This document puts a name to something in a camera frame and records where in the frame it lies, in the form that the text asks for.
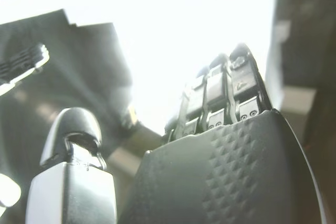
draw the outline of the textured grip surface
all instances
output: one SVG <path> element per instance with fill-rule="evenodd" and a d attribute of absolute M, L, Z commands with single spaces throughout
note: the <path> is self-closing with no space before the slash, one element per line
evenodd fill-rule
<path fill-rule="evenodd" d="M 118 224 L 321 223 L 302 150 L 277 111 L 146 154 Z"/>

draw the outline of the bolt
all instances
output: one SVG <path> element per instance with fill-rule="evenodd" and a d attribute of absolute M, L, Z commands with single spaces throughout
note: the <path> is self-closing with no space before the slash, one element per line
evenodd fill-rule
<path fill-rule="evenodd" d="M 252 110 L 251 113 L 250 113 L 250 116 L 255 116 L 257 114 L 257 111 L 256 110 Z"/>

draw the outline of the robotic hand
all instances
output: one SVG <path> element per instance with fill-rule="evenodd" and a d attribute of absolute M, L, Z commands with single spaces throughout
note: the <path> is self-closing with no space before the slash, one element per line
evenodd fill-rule
<path fill-rule="evenodd" d="M 302 148 L 271 107 L 245 45 L 186 86 L 164 144 L 148 151 L 118 224 L 326 223 Z M 100 131 L 80 108 L 53 124 L 30 187 L 27 224 L 116 223 Z"/>

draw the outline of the diamond-patterned texture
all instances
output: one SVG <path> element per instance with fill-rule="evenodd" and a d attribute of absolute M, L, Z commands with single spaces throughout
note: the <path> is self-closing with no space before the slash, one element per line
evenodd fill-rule
<path fill-rule="evenodd" d="M 238 217 L 248 219 L 254 213 L 249 196 L 258 186 L 251 176 L 258 161 L 251 151 L 256 140 L 248 134 L 253 122 L 246 120 L 243 125 L 220 127 L 211 141 L 212 170 L 203 199 L 205 223 L 236 223 Z"/>

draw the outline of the blurry background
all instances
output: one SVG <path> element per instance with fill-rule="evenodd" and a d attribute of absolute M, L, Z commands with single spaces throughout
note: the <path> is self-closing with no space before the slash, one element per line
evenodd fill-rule
<path fill-rule="evenodd" d="M 273 105 L 303 144 L 327 207 L 336 209 L 335 4 L 0 0 L 0 60 L 37 42 L 50 54 L 41 73 L 0 97 L 0 173 L 22 190 L 0 223 L 24 223 L 49 128 L 70 106 L 89 109 L 100 123 L 120 212 L 144 152 L 160 146 L 184 83 L 241 41 L 251 48 Z M 142 122 L 133 132 L 121 127 L 130 104 Z"/>

